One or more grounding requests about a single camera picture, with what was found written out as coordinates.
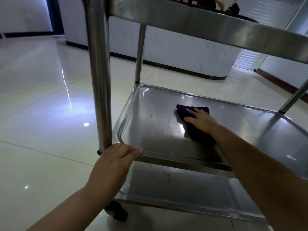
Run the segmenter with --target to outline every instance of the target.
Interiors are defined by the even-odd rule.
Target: marble counter
[[[67,41],[87,45],[85,14],[80,0],[59,0]],[[139,23],[110,17],[110,52],[136,57]],[[144,60],[224,79],[241,49],[148,26]]]

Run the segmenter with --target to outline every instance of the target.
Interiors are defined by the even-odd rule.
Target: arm
[[[221,11],[224,11],[225,8],[225,2],[224,0],[215,0],[215,2],[217,3],[217,5],[219,6]]]
[[[108,147],[95,163],[85,187],[67,198],[27,231],[81,231],[123,186],[128,169],[142,149],[125,144]]]
[[[217,124],[203,110],[191,112],[196,118],[185,120],[216,140],[240,183],[273,229],[307,230],[308,182]]]

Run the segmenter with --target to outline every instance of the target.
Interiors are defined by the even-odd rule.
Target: caster wheel
[[[111,201],[104,210],[117,221],[125,222],[127,220],[128,213],[122,208],[119,202]]]

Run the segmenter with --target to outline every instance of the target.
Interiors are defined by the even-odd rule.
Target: person's left hand
[[[103,206],[116,196],[123,186],[129,167],[142,154],[142,147],[116,143],[108,147],[95,163],[84,190]]]

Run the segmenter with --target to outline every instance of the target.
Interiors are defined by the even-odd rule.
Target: metal pole
[[[144,41],[145,41],[146,31],[147,31],[147,26],[144,25],[144,24],[140,24],[138,51],[137,51],[137,63],[136,63],[136,71],[135,71],[135,83],[140,83],[141,67],[142,67],[142,61],[143,61]]]
[[[99,150],[111,142],[111,86],[107,0],[83,0],[87,19]]]
[[[308,90],[308,79],[303,85],[291,96],[291,98],[279,109],[279,113],[285,114]]]

